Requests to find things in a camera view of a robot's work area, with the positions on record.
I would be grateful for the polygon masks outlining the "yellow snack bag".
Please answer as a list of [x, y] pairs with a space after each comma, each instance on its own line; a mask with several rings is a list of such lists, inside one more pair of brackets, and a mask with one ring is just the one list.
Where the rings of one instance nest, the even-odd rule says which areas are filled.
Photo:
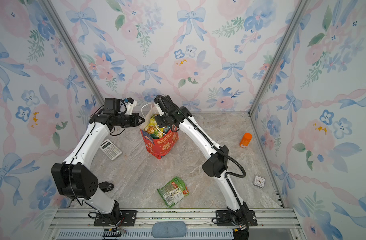
[[156, 116], [157, 115], [153, 115], [150, 118], [150, 122], [144, 128], [144, 131], [146, 133], [148, 133], [153, 139], [161, 139], [168, 133], [168, 131], [170, 130], [170, 127], [160, 128], [155, 119]]

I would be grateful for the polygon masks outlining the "red paper gift bag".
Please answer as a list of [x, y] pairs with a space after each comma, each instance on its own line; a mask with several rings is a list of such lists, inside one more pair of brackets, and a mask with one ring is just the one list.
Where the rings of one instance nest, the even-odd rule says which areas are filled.
[[141, 111], [141, 113], [145, 119], [145, 122], [140, 125], [140, 132], [146, 145], [146, 150], [157, 159], [161, 159], [171, 151], [172, 147], [178, 141], [178, 129], [174, 126], [166, 126], [170, 127], [168, 133], [161, 139], [153, 139], [148, 133], [144, 131], [144, 128], [149, 124], [150, 118], [153, 115], [158, 115], [158, 111], [156, 107], [152, 105], [151, 109], [146, 115], [143, 114], [143, 111]]

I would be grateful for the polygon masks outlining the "green snack bag barcode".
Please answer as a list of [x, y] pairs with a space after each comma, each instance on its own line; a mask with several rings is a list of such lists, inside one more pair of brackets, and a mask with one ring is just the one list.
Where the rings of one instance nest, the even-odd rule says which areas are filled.
[[179, 177], [174, 177], [158, 189], [158, 193], [168, 208], [172, 208], [190, 194], [185, 182]]

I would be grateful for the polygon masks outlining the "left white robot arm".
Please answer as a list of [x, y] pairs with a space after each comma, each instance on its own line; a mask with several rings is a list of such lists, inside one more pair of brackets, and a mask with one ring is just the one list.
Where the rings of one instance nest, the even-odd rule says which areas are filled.
[[113, 128], [133, 128], [144, 122], [145, 119], [138, 113], [94, 114], [75, 149], [63, 163], [54, 164], [51, 168], [58, 192], [70, 199], [86, 203], [101, 215], [118, 217], [121, 213], [119, 203], [103, 192], [90, 167], [98, 149]]

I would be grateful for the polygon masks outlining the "white scientific calculator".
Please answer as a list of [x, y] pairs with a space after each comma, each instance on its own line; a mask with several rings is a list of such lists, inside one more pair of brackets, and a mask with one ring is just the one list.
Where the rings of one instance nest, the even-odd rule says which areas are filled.
[[114, 161], [116, 158], [122, 155], [122, 151], [109, 139], [104, 140], [100, 144], [100, 149], [109, 157], [110, 160]]

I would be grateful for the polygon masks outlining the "orange pill bottle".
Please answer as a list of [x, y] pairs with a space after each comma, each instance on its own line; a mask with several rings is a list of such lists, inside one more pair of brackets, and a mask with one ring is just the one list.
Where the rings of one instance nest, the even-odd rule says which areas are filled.
[[247, 148], [249, 143], [251, 142], [253, 136], [250, 133], [245, 133], [240, 141], [240, 147], [241, 148]]

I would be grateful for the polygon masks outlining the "small white square clock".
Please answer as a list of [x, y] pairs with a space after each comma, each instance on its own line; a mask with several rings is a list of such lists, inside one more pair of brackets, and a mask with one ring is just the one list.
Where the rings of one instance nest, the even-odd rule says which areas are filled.
[[255, 176], [254, 178], [254, 186], [259, 187], [259, 188], [264, 188], [265, 187], [265, 182], [266, 179], [259, 177], [259, 176]]

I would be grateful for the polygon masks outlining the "grey blue foam pad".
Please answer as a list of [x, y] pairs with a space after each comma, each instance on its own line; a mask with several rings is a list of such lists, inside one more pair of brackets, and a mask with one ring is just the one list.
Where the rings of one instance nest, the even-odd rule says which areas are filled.
[[182, 221], [158, 222], [153, 225], [154, 238], [181, 238], [187, 233], [187, 226]]

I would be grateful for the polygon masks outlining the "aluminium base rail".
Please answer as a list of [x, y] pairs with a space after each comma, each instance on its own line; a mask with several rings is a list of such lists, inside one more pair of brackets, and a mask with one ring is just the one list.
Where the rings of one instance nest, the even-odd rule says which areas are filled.
[[252, 224], [231, 226], [226, 210], [124, 209], [117, 227], [96, 223], [87, 209], [60, 209], [45, 240], [304, 240], [293, 209], [253, 209]]

